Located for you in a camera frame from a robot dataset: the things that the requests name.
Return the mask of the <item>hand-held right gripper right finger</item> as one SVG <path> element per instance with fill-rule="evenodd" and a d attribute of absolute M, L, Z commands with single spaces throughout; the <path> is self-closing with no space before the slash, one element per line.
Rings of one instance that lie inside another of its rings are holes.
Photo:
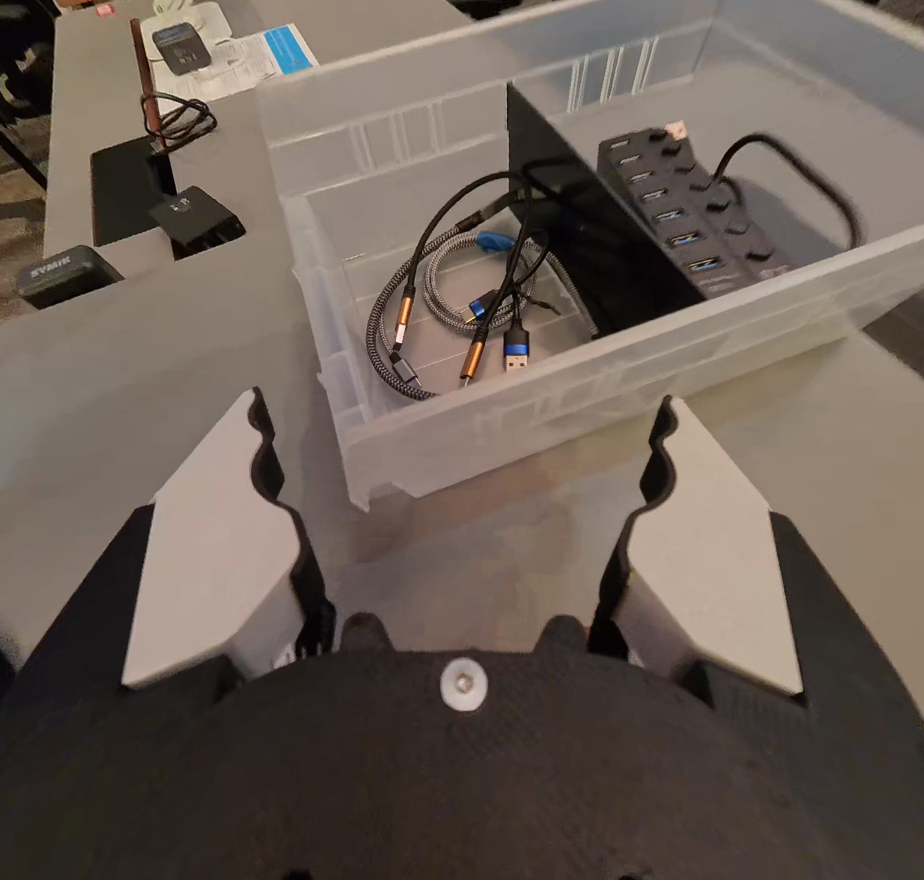
<path fill-rule="evenodd" d="M 767 500 L 680 398 L 662 401 L 649 447 L 643 504 L 604 569 L 588 650 L 664 678 L 710 662 L 802 693 Z"/>

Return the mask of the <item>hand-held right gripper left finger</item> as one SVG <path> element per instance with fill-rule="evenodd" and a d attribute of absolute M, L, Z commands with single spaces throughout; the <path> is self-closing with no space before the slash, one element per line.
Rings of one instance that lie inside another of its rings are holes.
<path fill-rule="evenodd" d="M 246 679 L 329 653 L 335 609 L 261 390 L 244 391 L 156 492 L 122 684 L 214 658 Z"/>

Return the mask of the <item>clear plastic bin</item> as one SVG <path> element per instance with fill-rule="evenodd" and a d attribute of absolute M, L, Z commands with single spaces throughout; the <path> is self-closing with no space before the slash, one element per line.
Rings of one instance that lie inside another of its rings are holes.
<path fill-rule="evenodd" d="M 606 424 L 858 331 L 922 289 L 922 29 L 853 0 L 561 0 L 260 86 L 260 126 L 320 358 L 350 500 L 422 497 Z M 526 101 L 589 168 L 610 135 L 682 122 L 712 169 L 766 132 L 834 180 L 865 243 L 768 149 L 733 161 L 754 217 L 804 261 L 767 283 L 589 339 L 555 274 L 531 314 L 530 366 L 505 378 L 492 339 L 456 388 L 466 340 L 418 288 L 408 401 L 365 352 L 375 298 L 437 207 L 519 169 Z"/>

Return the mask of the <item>black usb hub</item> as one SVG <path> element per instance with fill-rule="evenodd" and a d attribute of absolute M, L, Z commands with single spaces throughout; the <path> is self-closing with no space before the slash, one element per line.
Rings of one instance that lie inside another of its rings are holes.
<path fill-rule="evenodd" d="M 741 190 L 699 163 L 683 121 L 602 141 L 597 173 L 635 208 L 655 243 L 703 299 L 795 269 L 753 220 Z"/>

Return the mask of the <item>black device with white print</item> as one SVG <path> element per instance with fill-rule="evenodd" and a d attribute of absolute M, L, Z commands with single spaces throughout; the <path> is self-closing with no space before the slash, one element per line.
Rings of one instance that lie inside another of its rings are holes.
<path fill-rule="evenodd" d="M 124 279 L 94 248 L 73 246 L 29 265 L 17 275 L 17 295 L 36 310 L 114 285 Z"/>

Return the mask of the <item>black bin divider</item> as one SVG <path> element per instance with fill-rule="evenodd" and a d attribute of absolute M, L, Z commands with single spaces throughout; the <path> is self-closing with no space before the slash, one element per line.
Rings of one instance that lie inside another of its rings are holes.
<path fill-rule="evenodd" d="M 509 169 L 526 181 L 532 200 L 528 225 L 546 233 L 590 314 L 593 337 L 706 301 L 641 215 L 512 83 L 506 86 L 506 131 Z"/>

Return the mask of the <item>black power adapter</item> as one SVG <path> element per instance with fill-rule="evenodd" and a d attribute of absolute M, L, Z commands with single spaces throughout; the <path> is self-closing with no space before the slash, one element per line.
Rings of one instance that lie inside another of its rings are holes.
<path fill-rule="evenodd" d="M 177 260 L 232 242 L 247 232 L 234 213 L 195 185 L 156 204 L 148 214 L 169 238 Z"/>

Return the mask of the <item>black charger block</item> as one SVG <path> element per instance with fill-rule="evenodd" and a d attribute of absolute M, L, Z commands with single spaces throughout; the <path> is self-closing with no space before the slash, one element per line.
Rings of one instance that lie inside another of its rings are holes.
<path fill-rule="evenodd" d="M 213 64 L 213 59 L 200 33 L 188 21 L 174 24 L 152 33 L 157 53 L 175 77 L 201 71 Z"/>

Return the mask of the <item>white leaflet with blue panel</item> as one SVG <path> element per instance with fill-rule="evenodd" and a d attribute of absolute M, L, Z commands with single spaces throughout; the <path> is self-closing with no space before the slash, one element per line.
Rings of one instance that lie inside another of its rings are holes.
<path fill-rule="evenodd" d="M 264 81 L 294 75 L 318 64 L 293 24 L 232 38 L 209 49 L 211 65 L 181 76 L 174 75 L 165 61 L 155 61 L 152 65 L 155 91 L 211 104 L 255 89 Z"/>

